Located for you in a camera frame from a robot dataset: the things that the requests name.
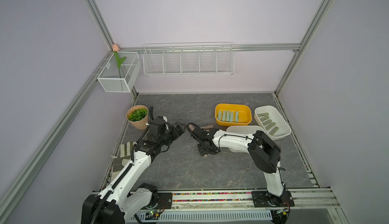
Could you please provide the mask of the pink knife top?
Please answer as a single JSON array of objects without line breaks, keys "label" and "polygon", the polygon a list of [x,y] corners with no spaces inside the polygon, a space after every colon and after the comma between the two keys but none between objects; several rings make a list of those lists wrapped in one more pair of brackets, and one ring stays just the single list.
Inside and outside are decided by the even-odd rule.
[{"label": "pink knife top", "polygon": [[209,125],[209,126],[204,126],[204,127],[202,127],[202,129],[205,129],[205,130],[209,130],[209,129],[211,129],[211,128],[213,128],[213,125]]}]

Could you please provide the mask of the mint knife long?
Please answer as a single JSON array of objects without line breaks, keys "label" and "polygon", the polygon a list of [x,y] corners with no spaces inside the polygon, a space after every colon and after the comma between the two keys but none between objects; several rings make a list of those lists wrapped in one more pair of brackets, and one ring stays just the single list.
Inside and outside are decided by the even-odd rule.
[{"label": "mint knife long", "polygon": [[219,110],[219,111],[218,111],[218,114],[217,114],[217,119],[218,119],[219,121],[221,121],[221,119],[222,119],[222,114],[223,114],[223,111],[222,111],[222,110]]}]

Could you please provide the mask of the mint knife bottom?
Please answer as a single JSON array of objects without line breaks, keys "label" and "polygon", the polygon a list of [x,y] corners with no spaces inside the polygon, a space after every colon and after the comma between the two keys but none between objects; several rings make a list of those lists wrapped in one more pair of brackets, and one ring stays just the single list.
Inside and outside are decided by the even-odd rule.
[{"label": "mint knife bottom", "polygon": [[224,121],[226,121],[226,115],[227,115],[227,113],[226,113],[226,111],[222,111],[222,118],[221,118],[221,120],[224,122]]}]

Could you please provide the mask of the mint knife short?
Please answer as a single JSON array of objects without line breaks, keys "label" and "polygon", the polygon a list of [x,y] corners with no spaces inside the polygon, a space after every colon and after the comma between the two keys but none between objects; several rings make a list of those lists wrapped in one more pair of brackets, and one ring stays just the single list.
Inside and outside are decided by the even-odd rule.
[{"label": "mint knife short", "polygon": [[229,119],[230,122],[234,122],[235,121],[235,116],[234,116],[234,112],[231,111],[230,112],[230,119]]}]

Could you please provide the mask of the white storage box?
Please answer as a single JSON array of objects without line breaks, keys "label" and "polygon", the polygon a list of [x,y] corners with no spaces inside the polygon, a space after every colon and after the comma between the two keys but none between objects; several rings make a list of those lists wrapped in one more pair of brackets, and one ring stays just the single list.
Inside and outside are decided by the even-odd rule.
[{"label": "white storage box", "polygon": [[[237,134],[254,134],[257,131],[265,132],[265,130],[260,126],[230,126],[227,128],[226,132],[228,133],[237,133]],[[228,147],[228,149],[233,153],[248,153],[247,149],[238,149],[238,148],[231,148]]]},{"label": "white storage box", "polygon": [[[269,119],[272,120],[272,122],[276,123],[276,126],[279,127],[278,131],[274,135],[270,135],[270,131],[274,128],[272,128],[270,131],[267,131],[260,121],[261,117],[258,117],[256,114],[260,113],[269,113]],[[257,124],[262,127],[265,130],[265,133],[268,135],[268,137],[272,140],[280,140],[285,138],[286,136],[289,136],[291,134],[291,128],[289,124],[285,121],[283,116],[280,114],[280,112],[271,105],[261,106],[257,107],[254,111],[254,118],[257,122]]]}]

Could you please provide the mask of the yellow storage box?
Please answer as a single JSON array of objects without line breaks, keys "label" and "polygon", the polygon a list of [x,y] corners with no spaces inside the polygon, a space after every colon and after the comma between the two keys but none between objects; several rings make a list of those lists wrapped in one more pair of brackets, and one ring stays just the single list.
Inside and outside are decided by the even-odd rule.
[{"label": "yellow storage box", "polygon": [[[219,121],[217,119],[217,114],[219,110],[224,111],[233,111],[234,116],[235,112],[239,112],[239,122],[226,122]],[[229,104],[229,103],[220,103],[215,107],[215,119],[216,123],[220,126],[247,126],[252,122],[252,113],[251,109],[246,105],[241,104]]]}]

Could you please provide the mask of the olive knife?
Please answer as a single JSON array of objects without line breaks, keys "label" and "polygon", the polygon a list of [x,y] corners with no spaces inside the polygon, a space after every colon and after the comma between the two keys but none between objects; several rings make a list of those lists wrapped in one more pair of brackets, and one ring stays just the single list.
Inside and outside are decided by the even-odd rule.
[{"label": "olive knife", "polygon": [[270,131],[270,135],[274,135],[277,131],[278,131],[279,127],[274,127],[271,131]]},{"label": "olive knife", "polygon": [[272,122],[272,120],[266,120],[266,121],[264,121],[262,124],[263,124],[264,126],[266,126],[266,125],[270,124],[271,122]]},{"label": "olive knife", "polygon": [[269,113],[260,113],[260,114],[256,114],[258,117],[264,117],[264,116],[268,116]]},{"label": "olive knife", "polygon": [[261,121],[261,122],[264,122],[264,121],[266,121],[266,120],[269,120],[269,116],[264,116],[264,117],[261,117],[261,118],[260,118],[260,121]]},{"label": "olive knife", "polygon": [[267,131],[270,131],[270,130],[271,130],[273,127],[275,127],[275,126],[276,126],[276,123],[272,122],[272,123],[270,123],[269,125],[267,125],[265,129],[266,129]]}]

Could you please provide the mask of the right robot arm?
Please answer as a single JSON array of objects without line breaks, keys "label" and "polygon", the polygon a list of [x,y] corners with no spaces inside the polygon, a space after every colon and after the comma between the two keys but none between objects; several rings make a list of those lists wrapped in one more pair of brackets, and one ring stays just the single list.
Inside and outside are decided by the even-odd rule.
[{"label": "right robot arm", "polygon": [[264,173],[266,180],[265,201],[271,207],[282,206],[288,199],[287,188],[280,169],[281,148],[266,133],[257,130],[253,134],[226,132],[217,128],[204,129],[197,124],[187,125],[191,137],[198,142],[201,155],[217,155],[222,148],[234,153],[247,153],[255,166]]}]

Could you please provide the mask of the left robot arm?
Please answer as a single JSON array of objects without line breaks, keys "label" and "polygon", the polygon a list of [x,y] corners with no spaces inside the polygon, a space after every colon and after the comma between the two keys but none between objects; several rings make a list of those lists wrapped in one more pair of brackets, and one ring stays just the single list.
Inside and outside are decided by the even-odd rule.
[{"label": "left robot arm", "polygon": [[148,123],[140,138],[133,145],[130,160],[113,182],[98,194],[87,197],[82,206],[82,224],[124,224],[146,206],[158,202],[158,189],[152,184],[142,184],[135,193],[131,190],[142,173],[152,164],[162,147],[169,147],[184,134],[186,125],[170,124],[166,117],[153,117],[149,108]]}]

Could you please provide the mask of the potted green plant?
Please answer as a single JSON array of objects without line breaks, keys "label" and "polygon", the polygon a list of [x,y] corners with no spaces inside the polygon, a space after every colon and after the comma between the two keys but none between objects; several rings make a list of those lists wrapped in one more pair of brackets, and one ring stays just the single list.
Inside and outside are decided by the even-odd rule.
[{"label": "potted green plant", "polygon": [[138,130],[145,130],[149,116],[149,110],[144,105],[136,105],[130,108],[126,113],[127,120]]}]

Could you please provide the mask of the white mesh basket small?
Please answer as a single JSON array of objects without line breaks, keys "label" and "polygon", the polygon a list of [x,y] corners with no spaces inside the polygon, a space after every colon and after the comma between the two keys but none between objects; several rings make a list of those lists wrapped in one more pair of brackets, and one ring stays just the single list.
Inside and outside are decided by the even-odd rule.
[{"label": "white mesh basket small", "polygon": [[97,79],[105,92],[131,93],[140,69],[137,52],[113,52]]}]

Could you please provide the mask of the artificial tulip flower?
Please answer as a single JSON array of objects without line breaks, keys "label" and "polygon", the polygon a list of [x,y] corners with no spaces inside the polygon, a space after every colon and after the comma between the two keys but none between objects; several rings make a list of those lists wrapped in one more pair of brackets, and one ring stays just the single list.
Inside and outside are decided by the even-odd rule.
[{"label": "artificial tulip flower", "polygon": [[119,78],[121,78],[122,77],[122,75],[121,75],[121,65],[126,60],[126,57],[120,57],[119,56],[120,48],[119,48],[119,46],[117,44],[113,44],[112,45],[112,50],[113,50],[113,53],[114,53],[114,56],[115,56],[115,59],[116,59],[116,65],[117,65],[118,72],[119,72]]}]

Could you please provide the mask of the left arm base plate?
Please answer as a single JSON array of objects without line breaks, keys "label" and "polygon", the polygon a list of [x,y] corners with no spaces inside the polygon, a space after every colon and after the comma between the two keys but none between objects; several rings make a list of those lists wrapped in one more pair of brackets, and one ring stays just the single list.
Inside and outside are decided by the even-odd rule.
[{"label": "left arm base plate", "polygon": [[142,207],[142,210],[146,209],[171,209],[173,204],[173,193],[171,192],[158,192],[158,195],[152,195],[151,201],[148,205]]}]

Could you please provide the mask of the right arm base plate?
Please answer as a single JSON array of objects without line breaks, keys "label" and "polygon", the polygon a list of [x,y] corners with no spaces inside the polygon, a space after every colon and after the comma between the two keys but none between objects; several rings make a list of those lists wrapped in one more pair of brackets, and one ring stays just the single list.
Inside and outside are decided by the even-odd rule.
[{"label": "right arm base plate", "polygon": [[291,192],[284,190],[281,196],[270,194],[268,191],[253,191],[254,207],[294,207]]}]

